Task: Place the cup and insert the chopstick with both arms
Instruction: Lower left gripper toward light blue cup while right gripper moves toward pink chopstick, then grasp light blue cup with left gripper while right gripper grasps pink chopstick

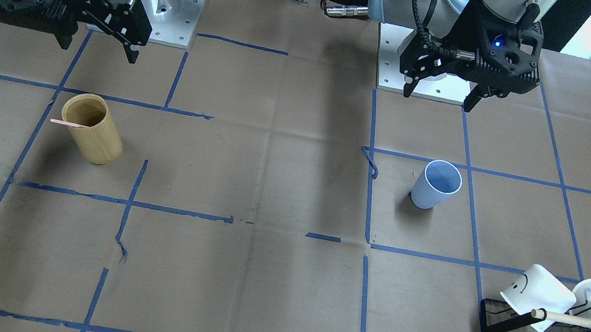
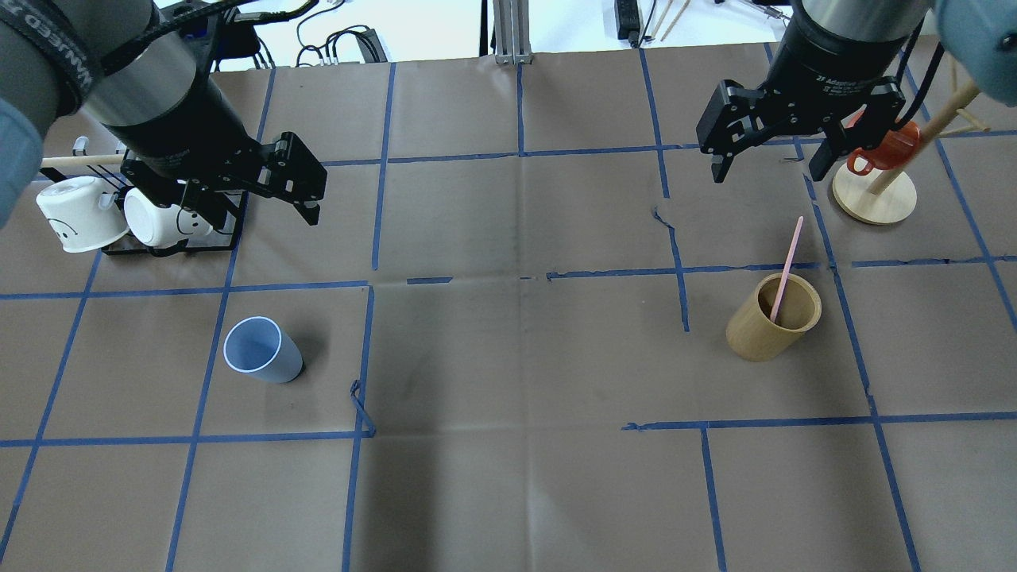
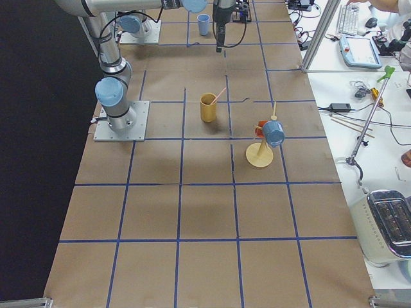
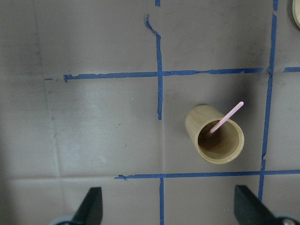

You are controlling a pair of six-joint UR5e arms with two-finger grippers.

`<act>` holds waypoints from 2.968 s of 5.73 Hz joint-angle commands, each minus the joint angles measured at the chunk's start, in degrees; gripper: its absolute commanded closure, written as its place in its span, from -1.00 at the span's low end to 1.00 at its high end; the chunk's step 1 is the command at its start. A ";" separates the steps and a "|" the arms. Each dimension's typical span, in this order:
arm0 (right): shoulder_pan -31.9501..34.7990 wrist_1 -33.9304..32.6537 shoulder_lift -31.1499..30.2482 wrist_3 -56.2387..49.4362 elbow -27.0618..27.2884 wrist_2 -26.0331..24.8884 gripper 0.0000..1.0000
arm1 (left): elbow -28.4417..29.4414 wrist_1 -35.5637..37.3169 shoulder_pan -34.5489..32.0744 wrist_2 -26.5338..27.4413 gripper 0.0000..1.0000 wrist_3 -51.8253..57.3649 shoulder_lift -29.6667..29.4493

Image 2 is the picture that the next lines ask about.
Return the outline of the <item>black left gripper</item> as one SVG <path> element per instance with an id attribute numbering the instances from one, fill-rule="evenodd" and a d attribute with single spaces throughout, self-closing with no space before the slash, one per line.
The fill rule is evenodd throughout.
<path id="1" fill-rule="evenodd" d="M 316 226 L 319 202 L 326 195 L 327 171 L 308 145 L 287 131 L 267 145 L 250 140 L 201 158 L 196 170 L 183 180 L 180 205 L 185 209 L 195 209 L 201 195 L 240 189 L 290 203 L 309 226 Z"/>

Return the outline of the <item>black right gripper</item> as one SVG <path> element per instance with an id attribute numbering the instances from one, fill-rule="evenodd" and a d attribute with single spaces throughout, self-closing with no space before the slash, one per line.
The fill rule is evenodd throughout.
<path id="1" fill-rule="evenodd" d="M 809 162 L 810 178 L 818 182 L 854 149 L 881 142 L 904 103 L 893 77 L 880 77 L 859 95 L 809 91 L 786 95 L 774 88 L 747 88 L 723 79 L 698 120 L 698 148 L 710 154 L 713 181 L 723 184 L 735 157 L 751 146 L 823 133 L 824 141 Z"/>

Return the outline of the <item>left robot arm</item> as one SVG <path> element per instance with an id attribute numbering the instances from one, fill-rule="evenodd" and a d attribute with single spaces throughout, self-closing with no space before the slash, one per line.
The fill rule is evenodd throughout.
<path id="1" fill-rule="evenodd" d="M 233 192 L 289 203 L 319 223 L 327 171 L 295 133 L 251 137 L 210 77 L 238 2 L 4 1 L 2 221 L 37 176 L 56 119 L 86 111 L 127 146 L 122 173 L 149 202 L 214 228 Z"/>

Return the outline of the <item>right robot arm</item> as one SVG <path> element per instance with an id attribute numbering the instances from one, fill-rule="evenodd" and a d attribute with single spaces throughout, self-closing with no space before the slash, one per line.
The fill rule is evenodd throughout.
<path id="1" fill-rule="evenodd" d="M 941 46 L 988 97 L 1015 105 L 1013 1 L 795 1 L 766 79 L 724 79 L 702 112 L 698 147 L 721 184 L 738 153 L 775 137 L 825 134 L 810 160 L 823 179 L 854 149 L 875 148 L 906 119 L 887 66 L 931 12 Z"/>

